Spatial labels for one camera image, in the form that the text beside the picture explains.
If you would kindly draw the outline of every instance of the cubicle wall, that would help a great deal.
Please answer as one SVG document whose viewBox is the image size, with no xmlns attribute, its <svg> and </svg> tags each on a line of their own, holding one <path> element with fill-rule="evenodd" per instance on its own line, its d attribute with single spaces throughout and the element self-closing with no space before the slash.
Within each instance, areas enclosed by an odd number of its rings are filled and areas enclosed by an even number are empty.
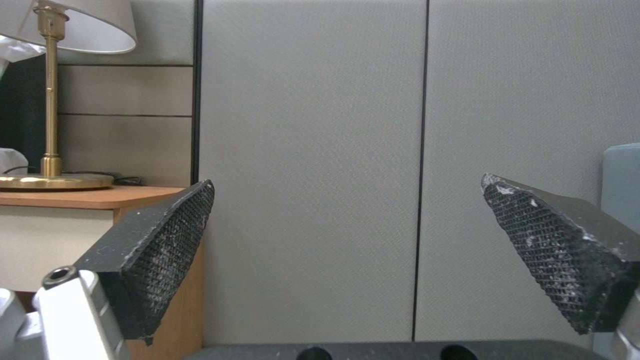
<svg viewBox="0 0 640 360">
<path fill-rule="evenodd" d="M 600 198 L 602 154 L 640 138 L 637 1 L 431 0 L 417 340 L 588 345 L 481 196 L 493 172 Z"/>
<path fill-rule="evenodd" d="M 425 0 L 206 0 L 205 342 L 411 338 Z"/>
<path fill-rule="evenodd" d="M 421 138 L 426 1 L 204 1 L 208 344 L 589 345 L 479 180 L 597 202 L 604 149 L 640 138 L 640 3 L 430 3 Z"/>
</svg>

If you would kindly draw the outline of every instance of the wooden desk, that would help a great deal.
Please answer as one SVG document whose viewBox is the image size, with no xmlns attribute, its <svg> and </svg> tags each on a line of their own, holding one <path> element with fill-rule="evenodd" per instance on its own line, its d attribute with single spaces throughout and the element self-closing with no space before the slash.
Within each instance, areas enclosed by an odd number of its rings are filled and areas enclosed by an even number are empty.
<svg viewBox="0 0 640 360">
<path fill-rule="evenodd" d="M 37 290 L 44 269 L 73 263 L 128 211 L 180 190 L 115 186 L 74 192 L 0 191 L 0 249 L 4 248 L 0 251 L 0 287 L 23 294 Z M 178 360 L 202 348 L 203 273 L 200 246 L 154 335 L 154 344 L 127 342 L 132 359 Z"/>
</svg>

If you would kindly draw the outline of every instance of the black cable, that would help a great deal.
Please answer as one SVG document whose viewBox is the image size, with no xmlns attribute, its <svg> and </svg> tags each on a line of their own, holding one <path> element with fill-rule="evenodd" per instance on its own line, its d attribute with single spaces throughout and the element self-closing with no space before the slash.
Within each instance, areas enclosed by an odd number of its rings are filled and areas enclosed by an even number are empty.
<svg viewBox="0 0 640 360">
<path fill-rule="evenodd" d="M 144 186 L 145 180 L 141 176 L 122 176 L 118 172 L 102 172 L 102 171 L 63 171 L 62 174 L 92 174 L 106 175 L 113 178 L 115 185 Z"/>
<path fill-rule="evenodd" d="M 32 168 L 32 169 L 36 169 L 36 167 L 29 167 L 29 166 L 23 166 L 23 167 L 12 167 L 8 170 L 5 170 L 2 174 L 6 175 L 9 174 L 10 172 L 14 171 L 14 170 L 18 170 L 19 168 Z"/>
</svg>

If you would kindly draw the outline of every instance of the dark background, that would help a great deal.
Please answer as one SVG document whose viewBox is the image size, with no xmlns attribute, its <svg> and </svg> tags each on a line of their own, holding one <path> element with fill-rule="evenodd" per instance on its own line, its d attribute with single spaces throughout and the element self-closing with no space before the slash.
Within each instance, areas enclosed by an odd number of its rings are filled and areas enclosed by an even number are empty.
<svg viewBox="0 0 640 360">
<path fill-rule="evenodd" d="M 23 153 L 40 172 L 45 143 L 45 56 L 10 63 L 0 78 L 0 147 Z"/>
</svg>

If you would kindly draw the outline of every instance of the gray fabric panel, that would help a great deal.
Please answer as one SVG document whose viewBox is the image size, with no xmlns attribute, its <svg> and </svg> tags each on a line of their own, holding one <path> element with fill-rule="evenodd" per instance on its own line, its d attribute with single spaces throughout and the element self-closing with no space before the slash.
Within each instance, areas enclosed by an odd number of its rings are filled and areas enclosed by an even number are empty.
<svg viewBox="0 0 640 360">
<path fill-rule="evenodd" d="M 193 68 L 61 66 L 61 113 L 191 116 Z"/>
<path fill-rule="evenodd" d="M 205 343 L 407 341 L 425 0 L 206 0 Z"/>
<path fill-rule="evenodd" d="M 131 0 L 131 10 L 138 36 L 133 51 L 96 55 L 60 50 L 60 63 L 193 65 L 195 0 Z"/>
<path fill-rule="evenodd" d="M 640 137 L 640 2 L 431 0 L 418 340 L 589 345 L 498 227 L 493 172 L 597 204 L 602 152 Z"/>
<path fill-rule="evenodd" d="M 189 186 L 191 118 L 60 116 L 64 170 L 142 176 L 151 186 Z"/>
</svg>

